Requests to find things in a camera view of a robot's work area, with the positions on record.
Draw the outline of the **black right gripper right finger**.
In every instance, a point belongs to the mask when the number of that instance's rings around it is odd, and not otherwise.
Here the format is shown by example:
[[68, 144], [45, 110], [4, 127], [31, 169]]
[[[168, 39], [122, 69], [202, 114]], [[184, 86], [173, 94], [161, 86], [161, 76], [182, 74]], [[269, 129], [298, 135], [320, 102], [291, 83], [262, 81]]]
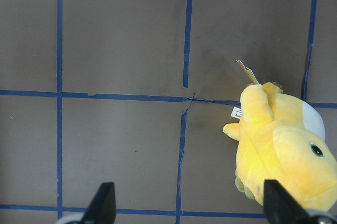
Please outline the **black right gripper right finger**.
[[264, 181], [263, 212], [269, 223], [307, 223], [309, 214], [277, 180]]

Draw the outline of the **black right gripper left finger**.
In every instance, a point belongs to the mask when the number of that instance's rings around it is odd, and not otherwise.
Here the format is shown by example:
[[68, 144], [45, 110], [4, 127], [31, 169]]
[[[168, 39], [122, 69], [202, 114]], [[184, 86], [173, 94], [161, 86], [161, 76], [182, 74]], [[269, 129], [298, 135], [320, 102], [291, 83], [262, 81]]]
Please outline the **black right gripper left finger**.
[[86, 209], [82, 223], [114, 223], [116, 199], [114, 182], [103, 182]]

